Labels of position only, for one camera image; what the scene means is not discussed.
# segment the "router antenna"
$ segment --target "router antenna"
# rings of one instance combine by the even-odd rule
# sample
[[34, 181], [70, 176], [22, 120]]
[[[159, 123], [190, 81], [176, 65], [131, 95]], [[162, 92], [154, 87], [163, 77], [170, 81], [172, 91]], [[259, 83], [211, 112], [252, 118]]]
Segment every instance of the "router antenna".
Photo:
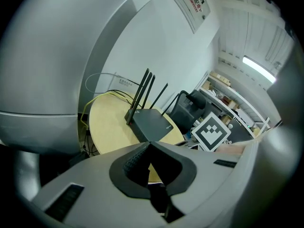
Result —
[[133, 101], [132, 101], [132, 104], [131, 104], [130, 109], [133, 108], [133, 106], [134, 106], [134, 104], [135, 104], [135, 102], [136, 102], [137, 96], [138, 96], [140, 90], [142, 89], [143, 83], [144, 83], [144, 81], [146, 80], [148, 73], [149, 73], [149, 69], [147, 68], [147, 70], [146, 70], [146, 72], [144, 73], [144, 76], [143, 76], [143, 78], [142, 78], [141, 84], [138, 86], [138, 89], [137, 89], [137, 91], [136, 91], [136, 94], [135, 94], [135, 97], [134, 97], [134, 99], [133, 99]]
[[172, 100], [172, 102], [170, 103], [170, 105], [168, 105], [168, 107], [166, 108], [166, 110], [163, 111], [163, 113], [161, 114], [162, 116], [166, 113], [166, 111], [169, 109], [169, 107], [172, 105], [172, 103], [175, 101], [175, 99], [179, 96], [180, 94], [178, 93], [175, 98]]
[[152, 88], [152, 85], [153, 85], [153, 83], [154, 83], [154, 80], [155, 80], [155, 75], [153, 75], [153, 78], [152, 78], [152, 80], [151, 80], [151, 83], [150, 83], [150, 86], [149, 86], [149, 88], [148, 88], [148, 92], [147, 92], [147, 94], [146, 94], [146, 97], [145, 97], [145, 99], [144, 99], [144, 101], [143, 101], [143, 106], [142, 106], [142, 109], [144, 108], [144, 105], [146, 104], [146, 101], [147, 101], [147, 99], [148, 99], [148, 95], [149, 95], [149, 93], [150, 93], [150, 90], [151, 90], [151, 88]]
[[159, 97], [161, 97], [162, 93], [165, 91], [165, 89], [168, 87], [168, 83], [166, 83], [165, 87], [162, 89], [162, 91], [160, 92], [160, 94], [156, 97], [155, 101], [153, 102], [153, 104], [151, 105], [150, 109], [152, 109], [152, 107], [154, 106], [154, 104], [157, 102], [157, 100], [159, 99]]
[[139, 104], [140, 100], [142, 99], [143, 93], [145, 92], [145, 90], [146, 90], [146, 88], [147, 88], [147, 86], [148, 86], [148, 84], [149, 84], [149, 81], [150, 81], [151, 77], [152, 77], [152, 73], [149, 73], [149, 76], [148, 76], [146, 82], [144, 83], [144, 85], [143, 85], [143, 87], [142, 87], [142, 90], [141, 90], [141, 92], [139, 93], [139, 96], [138, 96], [138, 98], [137, 98], [137, 100], [136, 100], [136, 102], [135, 102], [135, 104], [134, 104], [134, 106], [133, 106], [133, 109], [132, 109], [132, 111], [131, 111], [131, 113], [130, 113], [130, 115], [129, 115], [129, 118], [128, 118], [128, 120], [127, 120], [127, 125], [130, 125], [131, 119], [132, 119], [133, 116], [134, 116], [134, 113], [135, 113], [135, 111], [136, 111], [136, 108], [138, 107], [138, 104]]

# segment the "office chair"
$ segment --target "office chair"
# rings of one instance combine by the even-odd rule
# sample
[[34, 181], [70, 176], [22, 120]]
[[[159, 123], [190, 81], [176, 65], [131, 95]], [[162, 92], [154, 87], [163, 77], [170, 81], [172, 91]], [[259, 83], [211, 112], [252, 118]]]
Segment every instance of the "office chair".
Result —
[[194, 122], [204, 113], [206, 99], [202, 93], [193, 90], [191, 94], [182, 90], [169, 117], [179, 128], [181, 134], [186, 134]]

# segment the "table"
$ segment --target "table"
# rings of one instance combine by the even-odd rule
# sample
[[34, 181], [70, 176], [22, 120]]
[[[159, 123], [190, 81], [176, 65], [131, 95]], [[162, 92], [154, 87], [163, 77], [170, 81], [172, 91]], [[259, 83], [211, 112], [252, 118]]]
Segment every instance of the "table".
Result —
[[[151, 104], [147, 102], [145, 108], [150, 108], [150, 106]], [[124, 119], [129, 108], [130, 105], [127, 102], [114, 95], [103, 95], [93, 102], [89, 116], [89, 126], [92, 140], [100, 154], [139, 143]], [[173, 120], [167, 114], [164, 114], [164, 117], [171, 123], [173, 129], [160, 141], [170, 144], [184, 141]], [[149, 170], [149, 182], [161, 181], [152, 166], [149, 167]]]

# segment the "ceiling light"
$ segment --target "ceiling light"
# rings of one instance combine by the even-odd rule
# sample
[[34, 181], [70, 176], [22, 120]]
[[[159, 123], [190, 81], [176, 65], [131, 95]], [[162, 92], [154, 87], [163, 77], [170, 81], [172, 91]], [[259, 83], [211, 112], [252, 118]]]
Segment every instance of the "ceiling light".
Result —
[[267, 70], [265, 70], [263, 67], [261, 67], [259, 64], [255, 63], [248, 57], [243, 57], [243, 63], [252, 67], [254, 70], [256, 70], [261, 75], [263, 75], [265, 78], [267, 78], [271, 83], [274, 83], [276, 81], [276, 78], [271, 73], [269, 73]]

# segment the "wifi router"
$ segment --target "wifi router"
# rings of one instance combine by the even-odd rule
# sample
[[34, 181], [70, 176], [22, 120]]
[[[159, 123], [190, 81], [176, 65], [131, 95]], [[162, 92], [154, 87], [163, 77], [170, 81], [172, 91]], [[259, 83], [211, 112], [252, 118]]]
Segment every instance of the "wifi router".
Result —
[[150, 142], [150, 141], [159, 141], [173, 129], [171, 123], [163, 116], [165, 112], [161, 114], [158, 110], [152, 109], [154, 104], [157, 102], [157, 100], [160, 98], [162, 93], [167, 88], [168, 84], [166, 84], [165, 87], [162, 89], [162, 91], [157, 96], [151, 107], [149, 109], [144, 109], [148, 95], [150, 93], [153, 82], [155, 80], [155, 75], [153, 76], [152, 81], [150, 83], [147, 95], [142, 104], [142, 108], [137, 109], [139, 102], [142, 99], [142, 96], [152, 77], [152, 73], [150, 73], [147, 78], [148, 73], [149, 73], [149, 69], [146, 70], [142, 78], [142, 81], [138, 87], [138, 90], [135, 94], [131, 107], [124, 116], [126, 120], [126, 124], [130, 126], [136, 138], [141, 143]]

